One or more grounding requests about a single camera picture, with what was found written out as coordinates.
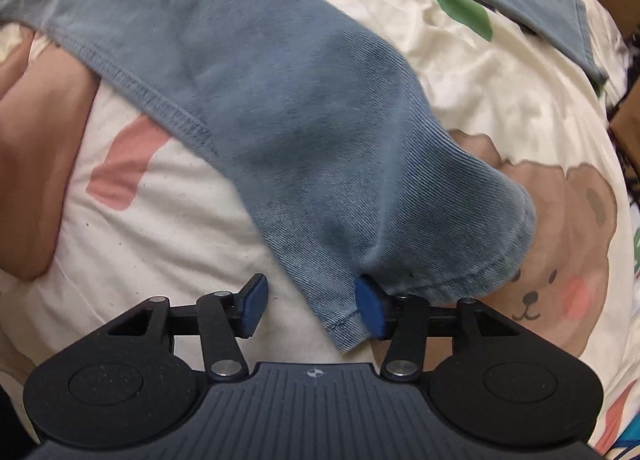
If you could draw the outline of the light blue denim jeans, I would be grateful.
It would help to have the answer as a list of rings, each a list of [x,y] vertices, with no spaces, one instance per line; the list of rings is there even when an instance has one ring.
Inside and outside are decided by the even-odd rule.
[[[341,350],[367,336],[364,273],[438,304],[488,303],[521,277],[538,231],[528,190],[442,126],[390,42],[326,0],[1,0],[1,16],[221,173]],[[526,23],[597,90],[579,1]]]

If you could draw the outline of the cream bear print bedsheet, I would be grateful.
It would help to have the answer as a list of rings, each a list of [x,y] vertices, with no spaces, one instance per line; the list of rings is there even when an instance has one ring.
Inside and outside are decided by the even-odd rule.
[[[620,450],[639,410],[639,214],[606,128],[628,56],[611,16],[587,9],[594,90],[572,61],[472,0],[326,0],[390,42],[435,116],[518,180],[538,231],[521,277],[488,304],[587,362],[603,388],[591,443]],[[1,279],[1,385],[13,409],[35,366],[154,294],[189,304],[256,272],[270,301],[242,350],[260,362],[379,362],[343,354],[258,235],[232,184],[108,85],[93,102],[49,271]]]

